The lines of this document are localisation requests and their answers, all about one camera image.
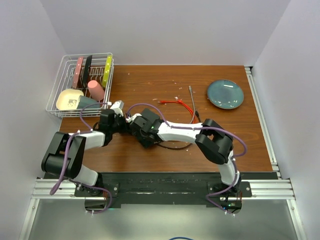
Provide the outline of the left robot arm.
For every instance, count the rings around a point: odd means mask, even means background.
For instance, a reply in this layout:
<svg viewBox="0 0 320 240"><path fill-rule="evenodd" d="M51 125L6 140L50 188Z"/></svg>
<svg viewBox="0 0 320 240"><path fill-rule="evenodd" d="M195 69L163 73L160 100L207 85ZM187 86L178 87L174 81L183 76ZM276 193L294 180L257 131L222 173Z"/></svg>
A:
<svg viewBox="0 0 320 240"><path fill-rule="evenodd" d="M109 144L115 133L125 133L129 124L120 110L106 109L99 118L97 129L75 133L56 132L43 157L43 172L58 176L58 182L49 194L54 195L64 179L81 184L92 196L99 196L104 190L100 173L83 165L84 152Z"/></svg>

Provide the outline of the black network switch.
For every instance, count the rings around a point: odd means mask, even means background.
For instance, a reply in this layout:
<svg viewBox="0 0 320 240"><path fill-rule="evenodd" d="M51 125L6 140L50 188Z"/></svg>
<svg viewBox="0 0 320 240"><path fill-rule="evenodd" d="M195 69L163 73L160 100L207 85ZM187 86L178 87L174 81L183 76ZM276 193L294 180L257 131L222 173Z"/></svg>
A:
<svg viewBox="0 0 320 240"><path fill-rule="evenodd" d="M149 130L150 136L152 137L152 141L139 141L139 143L144 148L149 148L150 146L160 142L160 138L158 137L159 126L161 125L160 116L156 113L152 112L151 110L145 108L142 113L142 116L150 117L151 118L151 128Z"/></svg>

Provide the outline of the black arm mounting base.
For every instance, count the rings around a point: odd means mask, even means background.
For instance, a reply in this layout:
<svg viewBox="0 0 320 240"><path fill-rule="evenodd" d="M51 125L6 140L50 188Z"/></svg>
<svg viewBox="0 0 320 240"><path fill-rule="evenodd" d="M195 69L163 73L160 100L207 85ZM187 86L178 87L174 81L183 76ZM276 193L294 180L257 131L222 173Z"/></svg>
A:
<svg viewBox="0 0 320 240"><path fill-rule="evenodd" d="M111 193L112 208L122 205L219 205L223 210L236 213L242 201L254 196L254 188L262 189L275 185L275 172L244 172L241 182L220 195L226 189L217 172L104 172L100 189L78 186L65 180L54 194L58 197L76 197L85 200L89 210L104 207L106 193Z"/></svg>

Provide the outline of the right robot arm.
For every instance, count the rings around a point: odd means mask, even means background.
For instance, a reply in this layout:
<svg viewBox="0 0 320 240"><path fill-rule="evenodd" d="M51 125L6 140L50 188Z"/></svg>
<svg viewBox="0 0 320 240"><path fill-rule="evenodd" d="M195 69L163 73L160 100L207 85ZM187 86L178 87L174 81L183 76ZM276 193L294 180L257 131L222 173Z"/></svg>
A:
<svg viewBox="0 0 320 240"><path fill-rule="evenodd" d="M126 121L131 133L145 148L162 142L196 145L208 161L218 165L223 192L233 197L241 190L241 177L233 151L234 137L213 120L184 124L165 122L158 116L147 118L135 114Z"/></svg>

